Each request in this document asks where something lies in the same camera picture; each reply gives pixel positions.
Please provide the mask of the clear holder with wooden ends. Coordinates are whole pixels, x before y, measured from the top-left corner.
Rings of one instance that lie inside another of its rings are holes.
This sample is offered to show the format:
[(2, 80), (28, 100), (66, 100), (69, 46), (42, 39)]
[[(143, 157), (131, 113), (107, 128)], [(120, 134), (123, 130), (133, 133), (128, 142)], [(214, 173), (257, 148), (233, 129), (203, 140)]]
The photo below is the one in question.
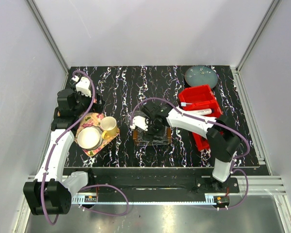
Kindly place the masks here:
[(163, 135), (153, 135), (138, 128), (133, 131), (132, 138), (137, 146), (168, 145), (172, 143), (172, 131), (170, 127), (167, 127)]

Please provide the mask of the white toothpaste tube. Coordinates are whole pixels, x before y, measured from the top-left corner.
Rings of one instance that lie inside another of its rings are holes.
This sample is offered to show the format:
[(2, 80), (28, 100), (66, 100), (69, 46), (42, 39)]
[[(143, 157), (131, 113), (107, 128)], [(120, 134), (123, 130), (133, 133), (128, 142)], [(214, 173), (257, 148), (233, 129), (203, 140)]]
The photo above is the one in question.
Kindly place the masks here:
[(194, 115), (198, 115), (198, 116), (207, 116), (213, 113), (213, 109), (207, 108), (207, 109), (200, 109), (200, 110), (192, 110), (190, 111), (190, 113)]

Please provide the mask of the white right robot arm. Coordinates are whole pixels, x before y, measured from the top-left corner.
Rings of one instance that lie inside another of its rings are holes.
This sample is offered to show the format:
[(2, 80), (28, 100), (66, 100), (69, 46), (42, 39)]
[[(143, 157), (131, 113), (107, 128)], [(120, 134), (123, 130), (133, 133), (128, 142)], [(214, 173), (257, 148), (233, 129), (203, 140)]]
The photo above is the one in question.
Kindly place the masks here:
[(236, 158), (241, 144), (241, 135), (228, 126), (227, 116), (201, 116), (161, 100), (162, 105), (156, 105), (148, 98), (142, 106), (143, 116), (133, 116), (130, 127), (138, 127), (147, 134), (160, 134), (166, 127), (180, 128), (206, 139), (213, 162), (211, 187), (216, 192), (222, 192), (228, 187), (232, 162)]

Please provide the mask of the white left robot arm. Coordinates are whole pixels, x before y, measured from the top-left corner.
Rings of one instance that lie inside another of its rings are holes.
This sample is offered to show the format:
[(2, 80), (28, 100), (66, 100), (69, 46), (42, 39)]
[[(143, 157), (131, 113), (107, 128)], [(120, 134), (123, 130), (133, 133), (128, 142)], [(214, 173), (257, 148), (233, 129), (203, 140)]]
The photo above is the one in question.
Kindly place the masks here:
[(47, 154), (34, 180), (23, 186), (29, 209), (35, 216), (67, 214), (76, 193), (80, 189), (90, 192), (96, 184), (87, 172), (73, 172), (63, 180), (63, 170), (81, 119), (92, 110), (100, 110), (104, 101), (95, 91), (66, 88), (58, 92), (57, 103)]

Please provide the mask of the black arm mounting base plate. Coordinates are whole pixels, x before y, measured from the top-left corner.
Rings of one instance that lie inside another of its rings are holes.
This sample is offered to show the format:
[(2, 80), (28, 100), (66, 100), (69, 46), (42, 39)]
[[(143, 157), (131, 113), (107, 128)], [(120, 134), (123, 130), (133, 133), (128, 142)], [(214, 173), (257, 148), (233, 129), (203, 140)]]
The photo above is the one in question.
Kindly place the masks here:
[(193, 167), (66, 167), (64, 175), (76, 171), (90, 172), (96, 183), (109, 183), (119, 188), (175, 188), (196, 193), (240, 192), (236, 178), (219, 182), (212, 177), (213, 168)]

